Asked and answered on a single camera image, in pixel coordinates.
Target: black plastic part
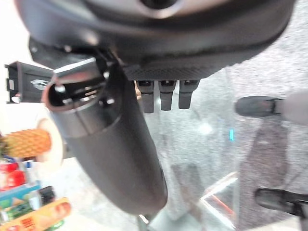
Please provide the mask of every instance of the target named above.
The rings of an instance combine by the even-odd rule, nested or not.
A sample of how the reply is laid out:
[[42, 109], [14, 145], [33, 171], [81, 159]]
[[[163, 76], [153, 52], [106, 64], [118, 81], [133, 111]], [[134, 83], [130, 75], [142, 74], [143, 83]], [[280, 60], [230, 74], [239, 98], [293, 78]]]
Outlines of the black plastic part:
[[29, 39], [29, 50], [33, 61], [51, 69], [57, 69], [90, 58], [87, 54], [75, 54], [65, 52], [63, 49], [46, 46], [32, 37]]
[[93, 47], [113, 50], [130, 80], [182, 80], [208, 77], [264, 50], [286, 28], [295, 0], [230, 0], [162, 20], [121, 15], [90, 2], [15, 0], [40, 42], [85, 53]]
[[160, 10], [172, 6], [177, 0], [140, 0], [150, 9]]
[[145, 113], [154, 112], [154, 81], [137, 81], [137, 87], [141, 92], [142, 107]]
[[[107, 198], [136, 215], [163, 208], [166, 182], [133, 83], [113, 69], [96, 98], [74, 106], [51, 103], [52, 86], [44, 92], [46, 106], [68, 146]], [[111, 104], [104, 103], [107, 97], [114, 99]]]
[[7, 91], [10, 92], [10, 102], [17, 93], [20, 102], [40, 103], [42, 91], [50, 82], [52, 70], [41, 68], [21, 62], [5, 65], [9, 72], [7, 79]]
[[264, 208], [306, 217], [302, 206], [307, 206], [308, 195], [279, 189], [258, 189], [255, 192], [255, 200]]
[[278, 116], [276, 112], [276, 102], [279, 98], [269, 96], [248, 96], [240, 98], [235, 103], [235, 111], [241, 116], [267, 117]]
[[170, 111], [172, 105], [172, 95], [175, 89], [176, 81], [164, 80], [158, 81], [160, 91], [160, 108], [163, 111]]
[[188, 109], [191, 106], [193, 91], [197, 89], [200, 80], [180, 81], [179, 109]]

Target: grey speckled floor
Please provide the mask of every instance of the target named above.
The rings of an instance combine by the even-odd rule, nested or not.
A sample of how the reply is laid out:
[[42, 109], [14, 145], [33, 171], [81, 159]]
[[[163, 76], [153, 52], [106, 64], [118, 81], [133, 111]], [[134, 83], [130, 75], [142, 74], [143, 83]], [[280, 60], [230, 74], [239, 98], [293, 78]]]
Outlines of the grey speckled floor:
[[[146, 115], [166, 175], [169, 200], [164, 213], [171, 221], [190, 215], [188, 220], [197, 224], [194, 230], [228, 230], [198, 201], [207, 187], [235, 170], [239, 193], [229, 190], [221, 198], [238, 212], [238, 230], [288, 217], [257, 206], [252, 197], [257, 187], [308, 193], [308, 128], [278, 117], [248, 119], [232, 110], [232, 103], [243, 96], [284, 96], [308, 88], [307, 35], [308, 1], [300, 0], [283, 36], [257, 57], [202, 80], [190, 110], [176, 109], [175, 94], [171, 112], [156, 108]], [[230, 129], [235, 130], [234, 143]], [[138, 230], [136, 218], [110, 204], [74, 160], [65, 161], [46, 184], [50, 182], [80, 214], [114, 231]]]
[[[283, 36], [266, 51], [228, 69], [235, 98], [248, 95], [284, 96], [308, 88], [308, 1], [298, 1]], [[277, 187], [308, 193], [308, 128], [278, 117], [237, 116], [236, 151], [240, 161], [238, 230], [286, 217], [256, 206], [255, 188]]]

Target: white wall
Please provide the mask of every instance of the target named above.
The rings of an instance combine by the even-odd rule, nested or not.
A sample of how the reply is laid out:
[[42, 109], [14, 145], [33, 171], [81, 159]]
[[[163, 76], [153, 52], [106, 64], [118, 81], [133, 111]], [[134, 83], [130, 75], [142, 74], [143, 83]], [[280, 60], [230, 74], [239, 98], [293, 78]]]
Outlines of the white wall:
[[32, 61], [28, 51], [28, 32], [19, 18], [13, 0], [0, 0], [0, 131], [8, 133], [32, 128], [38, 113], [44, 111], [38, 103], [5, 104], [8, 100], [5, 64]]

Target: colorful packaging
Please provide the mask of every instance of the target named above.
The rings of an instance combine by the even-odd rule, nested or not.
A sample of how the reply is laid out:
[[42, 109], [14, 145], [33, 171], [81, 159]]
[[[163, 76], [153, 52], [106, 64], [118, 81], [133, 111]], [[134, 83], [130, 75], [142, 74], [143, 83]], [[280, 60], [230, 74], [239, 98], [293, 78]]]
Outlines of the colorful packaging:
[[31, 204], [28, 201], [25, 201], [19, 205], [2, 210], [1, 216], [4, 222], [8, 222], [32, 211], [33, 208], [31, 207]]
[[40, 188], [40, 182], [36, 181], [36, 184], [33, 186], [24, 184], [8, 191], [0, 192], [0, 209], [8, 208], [22, 203], [24, 200], [26, 200], [25, 196], [27, 194]]
[[0, 226], [0, 231], [44, 231], [69, 216], [72, 207], [67, 198], [59, 199]]

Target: snack package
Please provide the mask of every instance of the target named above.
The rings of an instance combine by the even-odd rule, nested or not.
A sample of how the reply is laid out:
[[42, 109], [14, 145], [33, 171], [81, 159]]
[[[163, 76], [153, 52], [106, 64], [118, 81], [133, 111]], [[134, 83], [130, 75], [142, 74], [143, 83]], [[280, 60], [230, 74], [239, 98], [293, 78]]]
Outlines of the snack package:
[[72, 207], [61, 198], [0, 226], [0, 231], [44, 231], [69, 216]]
[[0, 192], [0, 208], [8, 208], [17, 204], [22, 203], [25, 200], [25, 196], [41, 188], [40, 182], [36, 181], [36, 184], [29, 186], [27, 184], [15, 187], [13, 189]]

